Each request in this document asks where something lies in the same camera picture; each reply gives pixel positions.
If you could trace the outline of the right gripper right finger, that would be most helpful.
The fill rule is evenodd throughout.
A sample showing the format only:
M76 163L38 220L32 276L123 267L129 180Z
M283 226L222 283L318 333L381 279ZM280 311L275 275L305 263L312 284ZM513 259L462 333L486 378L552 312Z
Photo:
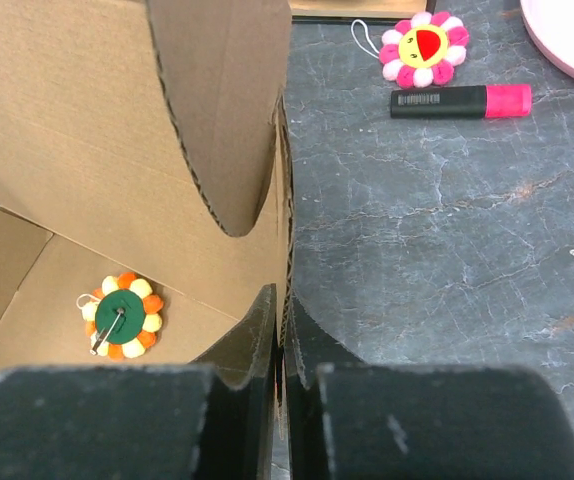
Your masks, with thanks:
M369 364L299 301L284 327L293 478L574 479L574 433L536 372Z

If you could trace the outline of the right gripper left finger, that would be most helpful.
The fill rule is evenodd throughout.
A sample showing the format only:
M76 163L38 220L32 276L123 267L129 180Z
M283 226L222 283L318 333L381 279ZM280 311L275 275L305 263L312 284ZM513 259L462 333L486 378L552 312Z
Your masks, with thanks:
M267 479L276 288L188 364L0 373L0 479Z

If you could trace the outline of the orange flower plush keychain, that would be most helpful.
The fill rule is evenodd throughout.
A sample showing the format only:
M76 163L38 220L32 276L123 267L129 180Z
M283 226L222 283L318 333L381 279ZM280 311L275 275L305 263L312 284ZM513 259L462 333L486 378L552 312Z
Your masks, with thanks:
M164 300L132 271L105 277L99 288L76 299L76 307L93 356L139 358L156 344L163 327Z

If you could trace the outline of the cardboard box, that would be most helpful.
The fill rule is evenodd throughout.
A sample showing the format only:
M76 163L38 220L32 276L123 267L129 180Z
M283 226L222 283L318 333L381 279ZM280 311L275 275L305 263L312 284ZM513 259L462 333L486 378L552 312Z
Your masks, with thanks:
M0 1L0 373L188 364L265 285L289 302L285 1ZM90 354L76 299L132 271L143 356Z

